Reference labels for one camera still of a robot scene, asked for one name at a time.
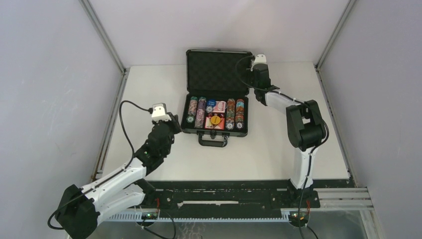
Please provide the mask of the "black poker case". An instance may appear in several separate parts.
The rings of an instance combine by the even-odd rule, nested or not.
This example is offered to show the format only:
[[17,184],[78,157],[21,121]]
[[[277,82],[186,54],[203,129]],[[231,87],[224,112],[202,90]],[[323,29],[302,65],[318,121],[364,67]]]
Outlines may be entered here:
[[[249,88],[245,85],[250,80],[250,62],[253,54],[249,51],[221,51],[190,49],[186,52],[187,60],[187,90],[181,129],[184,133],[198,135],[202,146],[225,147],[231,137],[245,137],[248,133],[248,97]],[[226,101],[228,99],[243,99],[244,127],[233,130],[195,128],[195,121],[188,123],[188,105],[191,97],[205,97],[208,100]]]

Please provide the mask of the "yellow round button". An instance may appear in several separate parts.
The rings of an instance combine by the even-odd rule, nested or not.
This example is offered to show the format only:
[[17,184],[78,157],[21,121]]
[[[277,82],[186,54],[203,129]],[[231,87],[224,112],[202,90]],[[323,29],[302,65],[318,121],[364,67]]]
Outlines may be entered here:
[[214,115],[210,119],[210,123],[212,125],[218,125],[218,124],[220,124],[220,122],[221,122],[221,118],[218,115]]

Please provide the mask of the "red playing card box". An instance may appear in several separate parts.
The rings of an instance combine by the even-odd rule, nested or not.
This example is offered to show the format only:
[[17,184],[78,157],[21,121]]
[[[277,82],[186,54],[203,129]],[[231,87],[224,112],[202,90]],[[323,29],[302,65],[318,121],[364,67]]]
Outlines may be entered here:
[[224,130],[224,114],[208,114],[205,118],[205,129]]

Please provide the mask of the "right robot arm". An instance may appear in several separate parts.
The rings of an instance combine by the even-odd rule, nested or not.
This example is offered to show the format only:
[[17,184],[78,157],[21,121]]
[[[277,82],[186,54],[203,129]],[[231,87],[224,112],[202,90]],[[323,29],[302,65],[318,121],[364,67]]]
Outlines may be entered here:
[[267,64],[255,64],[251,67],[251,71],[256,99],[286,116],[288,139],[296,149],[294,172],[290,178],[295,189],[287,196],[290,205],[301,207],[308,199],[304,189],[313,184],[312,170],[317,148],[329,136],[326,122],[321,116],[317,101],[300,101],[282,93],[278,87],[272,85]]

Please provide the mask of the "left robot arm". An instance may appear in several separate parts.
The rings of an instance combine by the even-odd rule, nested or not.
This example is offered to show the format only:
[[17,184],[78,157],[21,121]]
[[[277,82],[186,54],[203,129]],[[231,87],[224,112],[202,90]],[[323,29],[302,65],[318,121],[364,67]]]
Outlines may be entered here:
[[153,128],[145,143],[122,166],[95,182],[65,189],[55,219],[73,239],[86,239],[98,225],[126,208],[151,207],[156,200],[153,191],[136,184],[154,170],[170,154],[175,135],[181,132],[177,115],[167,113],[153,118]]

